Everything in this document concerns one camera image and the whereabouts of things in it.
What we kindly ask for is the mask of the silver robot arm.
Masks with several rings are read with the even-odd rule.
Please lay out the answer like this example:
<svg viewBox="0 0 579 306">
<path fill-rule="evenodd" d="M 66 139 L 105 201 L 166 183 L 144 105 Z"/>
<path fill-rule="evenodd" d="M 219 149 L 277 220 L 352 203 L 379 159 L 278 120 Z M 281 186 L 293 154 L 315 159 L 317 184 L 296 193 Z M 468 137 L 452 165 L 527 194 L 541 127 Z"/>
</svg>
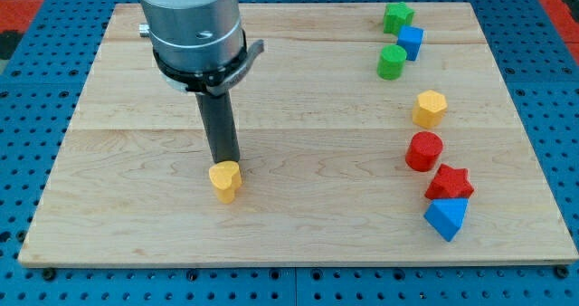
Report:
<svg viewBox="0 0 579 306">
<path fill-rule="evenodd" d="M 238 0 L 140 0 L 160 59 L 184 72 L 210 72 L 244 47 Z"/>
</svg>

